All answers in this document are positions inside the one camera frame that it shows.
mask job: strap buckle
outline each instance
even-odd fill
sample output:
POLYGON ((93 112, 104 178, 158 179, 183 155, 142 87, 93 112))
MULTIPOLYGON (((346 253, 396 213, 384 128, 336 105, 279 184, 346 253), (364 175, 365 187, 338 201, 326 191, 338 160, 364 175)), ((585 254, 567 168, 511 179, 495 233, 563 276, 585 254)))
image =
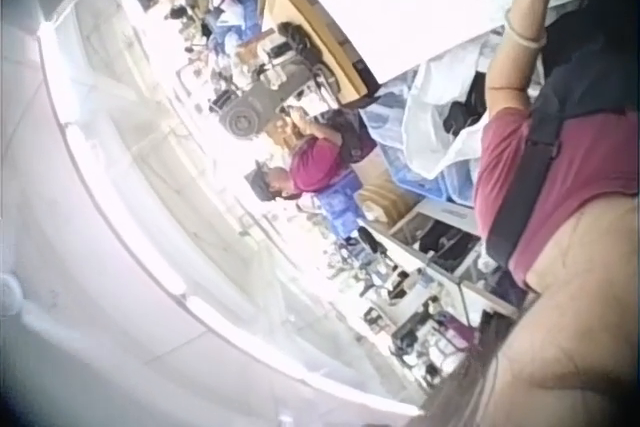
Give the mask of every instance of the strap buckle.
POLYGON ((549 142, 541 142, 539 140, 528 138, 525 142, 525 146, 527 147, 530 146, 534 148, 549 149, 550 150, 549 157, 551 159, 555 159, 556 157, 558 157, 558 154, 560 153, 560 145, 561 145, 561 142, 559 140, 553 143, 549 143, 549 142))

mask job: pink shirt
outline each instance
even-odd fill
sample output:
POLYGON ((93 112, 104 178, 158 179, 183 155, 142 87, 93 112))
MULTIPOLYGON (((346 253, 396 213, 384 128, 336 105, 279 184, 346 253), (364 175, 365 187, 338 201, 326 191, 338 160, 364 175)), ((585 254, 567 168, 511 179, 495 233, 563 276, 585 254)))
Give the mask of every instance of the pink shirt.
MULTIPOLYGON (((514 176, 529 131, 521 109, 503 109, 486 125, 475 191, 478 229, 487 237, 514 176)), ((604 194, 638 194, 638 114, 570 119, 529 224, 509 265, 525 287, 529 269, 555 232, 587 202, 604 194)))
POLYGON ((331 185, 344 169, 340 147, 327 139, 308 139, 291 161, 289 172, 298 192, 315 193, 331 185))

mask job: sewing machine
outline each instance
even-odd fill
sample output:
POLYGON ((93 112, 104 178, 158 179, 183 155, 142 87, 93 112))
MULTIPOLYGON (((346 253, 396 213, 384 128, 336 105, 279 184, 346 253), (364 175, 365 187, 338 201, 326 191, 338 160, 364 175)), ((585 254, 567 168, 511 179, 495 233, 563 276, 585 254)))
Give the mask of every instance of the sewing machine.
POLYGON ((267 50, 267 60, 252 72, 248 88, 229 88, 212 102, 210 110, 217 111, 219 122, 237 139, 259 135, 276 115, 286 113, 289 103, 310 92, 330 107, 340 106, 335 75, 306 33, 299 26, 288 27, 292 30, 267 50))

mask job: dark cap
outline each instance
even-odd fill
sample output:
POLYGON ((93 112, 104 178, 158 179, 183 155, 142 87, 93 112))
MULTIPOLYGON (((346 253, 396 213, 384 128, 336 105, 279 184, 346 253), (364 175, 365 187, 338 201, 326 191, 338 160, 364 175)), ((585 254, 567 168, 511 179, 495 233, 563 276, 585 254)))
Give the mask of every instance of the dark cap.
POLYGON ((265 175, 265 167, 260 162, 256 162, 256 168, 245 175, 244 178, 251 186, 251 190, 256 194, 258 200, 271 202, 279 197, 275 192, 271 191, 265 175))

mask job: white bangle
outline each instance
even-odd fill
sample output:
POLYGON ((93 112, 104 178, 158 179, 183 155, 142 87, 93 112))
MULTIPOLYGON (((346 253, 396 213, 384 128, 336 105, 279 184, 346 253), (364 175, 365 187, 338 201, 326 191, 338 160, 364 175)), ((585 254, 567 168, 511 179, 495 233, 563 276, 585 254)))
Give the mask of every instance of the white bangle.
POLYGON ((515 40, 518 44, 532 50, 539 50, 544 47, 547 43, 547 31, 544 31, 542 38, 538 41, 525 39, 518 32, 515 31, 513 25, 511 25, 511 20, 509 20, 509 12, 511 9, 507 9, 507 12, 504 14, 504 30, 505 33, 508 33, 513 40, 515 40))

